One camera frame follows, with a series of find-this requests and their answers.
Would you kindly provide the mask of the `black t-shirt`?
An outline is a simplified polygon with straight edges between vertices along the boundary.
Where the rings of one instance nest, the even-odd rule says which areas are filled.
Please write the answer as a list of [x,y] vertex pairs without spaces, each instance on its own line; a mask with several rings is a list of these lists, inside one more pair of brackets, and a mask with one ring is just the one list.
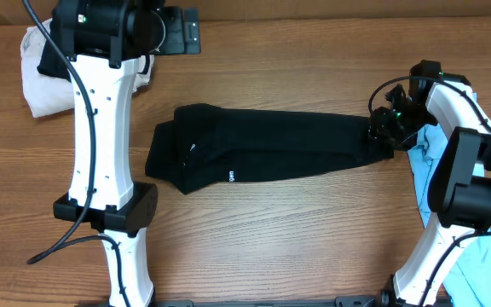
[[156,125],[145,173],[190,194],[217,182],[311,177],[393,158],[368,128],[353,115],[183,106]]

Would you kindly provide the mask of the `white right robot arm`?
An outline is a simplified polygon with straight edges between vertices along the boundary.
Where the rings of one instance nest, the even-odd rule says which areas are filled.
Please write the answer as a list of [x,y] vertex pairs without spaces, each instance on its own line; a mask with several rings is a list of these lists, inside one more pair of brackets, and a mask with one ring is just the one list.
[[472,241],[491,236],[491,120],[477,104],[470,81],[422,60],[399,78],[385,99],[370,107],[371,141],[409,149],[424,125],[440,125],[448,141],[428,185],[430,217],[406,263],[387,281],[373,306],[448,306],[436,295]]

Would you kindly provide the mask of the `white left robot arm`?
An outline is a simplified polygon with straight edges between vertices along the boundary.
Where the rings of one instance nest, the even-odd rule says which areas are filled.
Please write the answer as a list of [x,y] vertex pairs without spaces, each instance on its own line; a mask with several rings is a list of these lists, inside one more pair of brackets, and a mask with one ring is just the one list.
[[89,223],[104,246],[111,306],[152,306],[147,227],[157,187],[130,173],[134,82],[155,55],[197,55],[199,12],[161,1],[61,1],[58,46],[72,66],[75,158],[56,218]]

